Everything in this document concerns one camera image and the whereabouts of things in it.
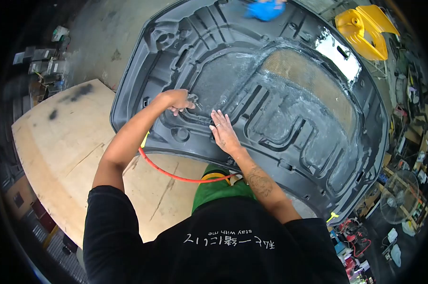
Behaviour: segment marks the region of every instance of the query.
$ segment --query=blue cloth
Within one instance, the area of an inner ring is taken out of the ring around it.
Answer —
[[[277,18],[285,11],[285,3],[277,4],[277,0],[270,2],[256,2],[247,5],[245,17],[257,18],[262,21],[270,21]]]

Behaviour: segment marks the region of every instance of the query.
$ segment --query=black car hood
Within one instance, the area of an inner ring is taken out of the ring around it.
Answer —
[[[243,15],[247,2],[180,1],[144,25],[110,115],[117,132],[167,89],[200,105],[163,113],[144,151],[239,171],[217,147],[211,110],[228,113],[241,144],[286,191],[329,224],[351,212],[376,180],[388,117],[359,55],[310,9],[286,3],[271,22]]]

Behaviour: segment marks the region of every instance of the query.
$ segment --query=white container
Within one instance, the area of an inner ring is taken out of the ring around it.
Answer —
[[[68,34],[69,34],[68,28],[64,28],[63,26],[58,26],[53,31],[53,37],[51,37],[51,41],[59,41],[62,36],[68,36]]]

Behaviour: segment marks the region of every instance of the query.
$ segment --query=left hand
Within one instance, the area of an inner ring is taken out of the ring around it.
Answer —
[[[172,111],[173,115],[177,116],[177,113],[185,108],[195,108],[194,103],[187,100],[187,95],[188,91],[186,89],[170,89],[158,94],[158,97],[165,101],[167,110]]]

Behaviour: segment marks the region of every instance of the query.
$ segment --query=green shorts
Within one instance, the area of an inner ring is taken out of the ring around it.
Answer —
[[[206,167],[202,179],[218,179],[229,174],[227,169],[210,164]],[[250,186],[246,185],[243,179],[238,180],[234,185],[230,185],[229,179],[200,184],[195,193],[192,213],[201,204],[218,198],[232,196],[246,196],[255,200],[257,199]]]

